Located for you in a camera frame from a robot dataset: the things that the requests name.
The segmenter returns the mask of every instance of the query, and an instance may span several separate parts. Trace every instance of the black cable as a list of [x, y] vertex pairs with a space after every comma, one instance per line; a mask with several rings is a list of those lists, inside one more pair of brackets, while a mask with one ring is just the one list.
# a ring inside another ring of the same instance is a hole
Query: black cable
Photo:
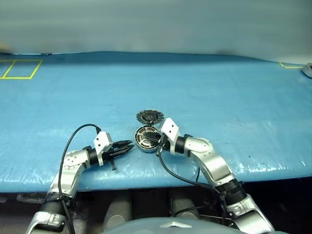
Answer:
[[87, 126], [95, 127], [96, 130], [97, 130], [97, 133], [99, 133], [101, 131], [101, 129], [98, 126], [96, 126], [95, 124], [91, 124], [91, 123], [84, 124], [84, 125], [80, 126], [79, 128], [77, 128], [74, 131], [74, 133], [71, 135], [69, 140], [67, 141], [67, 144], [65, 146], [65, 149], [64, 149], [64, 152], [63, 152], [63, 155], [62, 155], [62, 159], [61, 159], [61, 162], [60, 162], [59, 172], [58, 172], [58, 192], [59, 192], [59, 196], [60, 196], [60, 199], [61, 199], [61, 203], [62, 203], [63, 209], [64, 209], [66, 217], [67, 217], [68, 231], [69, 231], [70, 234], [75, 234], [75, 228], [74, 228], [74, 225], [73, 225], [72, 218], [70, 217], [69, 211], [67, 209], [66, 202], [65, 202], [64, 197], [63, 197], [63, 192], [62, 192], [62, 188], [61, 188], [60, 179], [61, 179], [61, 175], [62, 175], [63, 163], [64, 163], [65, 155], [66, 155], [66, 152], [68, 150], [69, 144], [72, 142], [72, 140], [73, 140], [74, 136], [76, 135], [76, 133], [80, 129], [82, 129], [84, 127], [87, 127]]
[[180, 211], [175, 212], [172, 217], [176, 217], [178, 214], [187, 212], [187, 211], [192, 211], [192, 210], [198, 210], [198, 209], [203, 209], [203, 208], [208, 208], [209, 206], [195, 206], [195, 207], [189, 207]]
[[173, 177], [175, 177], [175, 178], [177, 178], [177, 179], [180, 179], [180, 180], [182, 180], [182, 181], [184, 181], [184, 182], [186, 182], [186, 183], [193, 184], [193, 185], [199, 186], [199, 187], [204, 188], [204, 189], [208, 189], [208, 190], [210, 190], [211, 192], [213, 192], [215, 195], [217, 195], [217, 196], [219, 197], [220, 201], [222, 202], [222, 206], [223, 206], [223, 208], [222, 208], [222, 210], [223, 210], [223, 212], [222, 212], [222, 225], [224, 225], [224, 224], [225, 224], [225, 218], [226, 218], [226, 202], [225, 202], [225, 199], [224, 199], [224, 195], [222, 195], [216, 188], [213, 188], [213, 187], [211, 187], [211, 186], [208, 185], [208, 184], [200, 183], [200, 182], [197, 182], [197, 181], [191, 181], [191, 180], [189, 180], [189, 179], [183, 178], [183, 177], [181, 177], [181, 176], [179, 176], [179, 175], [173, 173], [172, 171], [170, 171], [169, 168], [168, 168], [168, 167], [166, 166], [166, 164], [164, 163], [164, 161], [163, 161], [163, 159], [162, 159], [162, 156], [161, 156], [161, 151], [162, 151], [163, 147], [165, 146], [165, 141], [166, 141], [166, 140], [167, 140], [167, 139], [164, 138], [164, 139], [160, 142], [159, 147], [158, 147], [158, 150], [157, 150], [157, 154], [156, 154], [156, 155], [159, 157], [160, 163], [161, 163], [161, 165], [163, 166], [163, 168], [164, 168], [170, 175], [172, 175]]
[[196, 175], [195, 182], [198, 182], [199, 174], [200, 174], [200, 167], [198, 167], [198, 169], [197, 169], [197, 175]]

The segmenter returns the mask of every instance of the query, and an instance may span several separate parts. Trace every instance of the metal watch part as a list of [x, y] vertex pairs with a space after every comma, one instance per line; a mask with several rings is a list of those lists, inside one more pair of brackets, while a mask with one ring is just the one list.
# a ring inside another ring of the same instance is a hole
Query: metal watch part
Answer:
[[148, 126], [158, 124], [164, 120], [164, 114], [158, 110], [143, 110], [137, 113], [136, 119]]
[[144, 136], [144, 133], [157, 133], [157, 129], [152, 126], [143, 126], [138, 128], [135, 135], [135, 141], [138, 147], [147, 153], [152, 153], [156, 151], [158, 144], [147, 140]]

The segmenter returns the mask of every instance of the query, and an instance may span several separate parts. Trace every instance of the dark floor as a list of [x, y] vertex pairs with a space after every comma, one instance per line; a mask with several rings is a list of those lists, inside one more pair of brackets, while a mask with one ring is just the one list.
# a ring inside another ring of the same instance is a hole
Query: dark floor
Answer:
[[[244, 187], [276, 230], [303, 234], [310, 233], [311, 230], [311, 184], [312, 177], [246, 183]], [[170, 216], [168, 190], [131, 190], [133, 219]], [[209, 202], [211, 199], [210, 194], [202, 188], [186, 187], [181, 190], [195, 205], [201, 205], [203, 201]], [[117, 193], [118, 191], [78, 193], [78, 212], [75, 219], [77, 234], [84, 232], [96, 234], [102, 231], [105, 212]], [[16, 194], [0, 194], [0, 196], [9, 198], [5, 203], [0, 203], [1, 233], [23, 234], [40, 204], [18, 202]], [[85, 220], [85, 229], [79, 229], [81, 220]]]

